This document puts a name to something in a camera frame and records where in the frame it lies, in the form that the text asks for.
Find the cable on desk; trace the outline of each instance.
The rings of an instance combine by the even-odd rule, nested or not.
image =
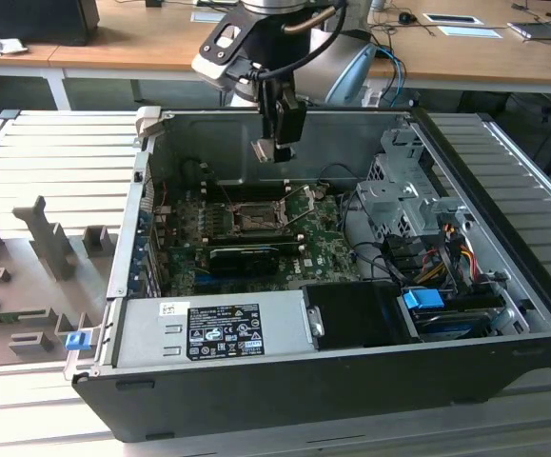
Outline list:
[[[382,52],[383,54],[385,54],[389,58],[389,60],[391,61],[391,64],[393,65],[393,70],[394,70],[394,73],[393,73],[393,76],[391,77],[391,80],[389,81],[389,83],[387,84],[387,86],[384,89],[383,93],[381,94],[382,99],[384,99],[386,101],[385,96],[387,95],[387,93],[389,92],[391,87],[393,86],[394,80],[396,80],[396,78],[398,79],[396,94],[392,98],[391,102],[389,102],[389,106],[393,107],[396,104],[396,100],[400,96],[400,93],[402,92],[404,83],[406,81],[406,64],[402,60],[400,60],[398,57],[396,57],[396,55],[394,53],[394,50],[393,50],[393,46],[391,44],[391,36],[389,35],[389,33],[387,34],[387,39],[389,41],[390,51],[383,48],[383,46],[379,43],[379,40],[377,39],[376,36],[372,35],[372,38],[374,39],[374,41],[375,41],[375,43],[378,47],[378,51]]]

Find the warning label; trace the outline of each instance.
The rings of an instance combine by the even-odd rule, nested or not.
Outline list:
[[[190,308],[187,339],[190,360],[265,353],[258,304]]]

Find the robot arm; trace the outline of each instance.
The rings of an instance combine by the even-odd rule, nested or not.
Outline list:
[[[261,162],[292,157],[290,145],[301,139],[306,113],[305,102],[296,96],[294,72],[326,52],[345,23],[354,29],[365,25],[369,1],[361,5],[365,11],[358,21],[347,15],[346,0],[242,0],[201,46],[193,68],[217,89],[234,90],[247,105],[258,107],[263,135],[252,146]],[[312,50],[311,31],[322,25],[331,33]]]

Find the desk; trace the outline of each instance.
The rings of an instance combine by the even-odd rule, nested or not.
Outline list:
[[[397,0],[410,7],[422,23],[422,12],[470,14],[487,26],[532,20],[512,10],[508,0]],[[531,2],[544,15],[551,2]],[[58,109],[70,109],[63,80],[102,78],[185,80],[198,77],[190,62],[213,24],[190,22],[192,6],[165,4],[146,9],[144,2],[98,0],[100,26],[89,46],[30,46],[30,53],[0,59],[0,75],[47,79]],[[380,21],[397,19],[396,11],[374,14]],[[512,30],[497,30],[503,39],[446,37],[431,29],[398,28],[392,36],[396,54],[407,67],[405,86],[416,89],[526,91],[551,93],[551,44],[523,43]],[[386,43],[383,33],[376,36]],[[389,62],[374,63],[368,84],[380,88],[391,77]]]
[[[409,7],[421,24],[434,25],[424,12],[476,16],[484,26],[506,27],[508,22],[532,22],[533,16],[512,10],[510,0],[396,0]],[[543,21],[551,2],[532,1],[531,10]],[[374,13],[371,22],[397,23],[399,10]],[[407,67],[406,86],[419,89],[467,89],[551,93],[551,44],[524,42],[511,29],[495,30],[502,39],[445,36],[435,27],[430,36],[422,27],[399,26],[392,35],[396,55]],[[375,36],[387,44],[384,32]],[[384,77],[383,68],[372,67],[371,77]]]

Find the table leg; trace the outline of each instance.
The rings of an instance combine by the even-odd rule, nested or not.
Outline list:
[[[50,93],[57,109],[71,110],[66,86],[64,86],[64,72],[61,69],[47,69],[43,71],[43,77],[49,83]]]
[[[131,93],[133,94],[133,101],[137,103],[142,103],[144,97],[142,96],[142,89],[140,88],[140,81],[137,79],[131,80]]]

